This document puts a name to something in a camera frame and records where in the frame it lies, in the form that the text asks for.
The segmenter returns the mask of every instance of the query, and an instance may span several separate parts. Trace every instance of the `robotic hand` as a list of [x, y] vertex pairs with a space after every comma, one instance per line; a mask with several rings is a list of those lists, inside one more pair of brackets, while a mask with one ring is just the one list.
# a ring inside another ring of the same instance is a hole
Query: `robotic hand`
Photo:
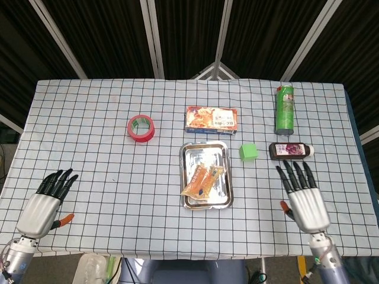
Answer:
[[336, 245], [326, 233], [326, 229], [330, 225], [330, 219], [320, 189], [317, 188], [314, 181], [312, 171], [307, 163], [303, 162], [308, 178], [308, 186], [300, 166], [296, 162], [293, 164], [300, 186], [292, 167], [287, 161], [284, 161], [284, 165], [292, 186], [279, 166], [277, 166], [277, 171], [292, 207], [290, 209], [285, 201], [281, 201], [283, 211], [296, 222], [300, 230], [310, 234], [309, 246], [315, 258], [315, 264], [302, 278], [302, 281], [305, 284], [309, 283], [309, 277], [312, 275], [313, 270], [318, 267], [325, 284], [349, 284], [350, 281], [343, 268]]
[[62, 227], [72, 220], [73, 214], [69, 214], [62, 220], [54, 221], [70, 187], [78, 178], [78, 175], [74, 175], [66, 181], [72, 169], [62, 173], [63, 171], [59, 170], [48, 175], [29, 199], [16, 225], [21, 238], [9, 241], [1, 252], [0, 284], [21, 283], [37, 250], [38, 239], [43, 238], [50, 230]]

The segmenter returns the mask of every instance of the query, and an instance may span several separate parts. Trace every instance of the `metal tray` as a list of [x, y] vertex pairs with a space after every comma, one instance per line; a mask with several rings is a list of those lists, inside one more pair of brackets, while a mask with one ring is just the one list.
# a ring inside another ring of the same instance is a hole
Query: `metal tray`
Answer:
[[207, 201], [199, 201], [188, 196], [182, 198], [184, 207], [192, 210], [222, 209], [233, 203], [232, 176], [229, 166], [229, 154], [225, 143], [221, 141], [187, 143], [180, 149], [180, 177], [181, 191], [191, 180], [196, 166], [204, 163], [206, 167], [211, 165], [223, 166], [224, 174], [216, 180]]

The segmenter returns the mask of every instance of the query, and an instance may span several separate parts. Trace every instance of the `snack packet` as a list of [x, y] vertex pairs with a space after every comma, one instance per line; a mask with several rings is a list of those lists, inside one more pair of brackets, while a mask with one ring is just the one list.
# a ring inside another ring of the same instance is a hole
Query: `snack packet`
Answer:
[[197, 200], [208, 199], [215, 181], [223, 172], [223, 167], [212, 166], [208, 170], [204, 164], [197, 165], [191, 181], [181, 192], [181, 195], [186, 195]]
[[207, 199], [209, 197], [209, 193], [215, 183], [215, 181], [219, 178], [220, 174], [224, 172], [223, 167], [210, 167], [208, 174], [204, 177], [203, 182], [201, 183], [200, 190], [198, 192], [199, 199]]

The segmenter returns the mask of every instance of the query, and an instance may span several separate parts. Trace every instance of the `pringles can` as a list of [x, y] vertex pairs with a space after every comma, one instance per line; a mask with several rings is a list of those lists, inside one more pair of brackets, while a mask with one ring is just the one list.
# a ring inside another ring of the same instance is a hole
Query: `pringles can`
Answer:
[[280, 86], [277, 88], [277, 119], [275, 133], [291, 135], [294, 132], [294, 88]]

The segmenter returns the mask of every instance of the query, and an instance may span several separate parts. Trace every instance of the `red tape roll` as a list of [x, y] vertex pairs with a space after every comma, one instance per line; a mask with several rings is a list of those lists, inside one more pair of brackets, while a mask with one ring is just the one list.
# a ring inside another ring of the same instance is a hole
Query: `red tape roll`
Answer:
[[[149, 130], [147, 133], [138, 135], [133, 132], [135, 127], [138, 125], [138, 123], [143, 122], [149, 125]], [[154, 133], [155, 133], [155, 128], [154, 128], [154, 122], [150, 117], [148, 117], [145, 114], [140, 114], [136, 115], [133, 117], [129, 122], [128, 122], [128, 134], [130, 135], [131, 138], [136, 140], [137, 142], [148, 142], [151, 138], [153, 138]]]

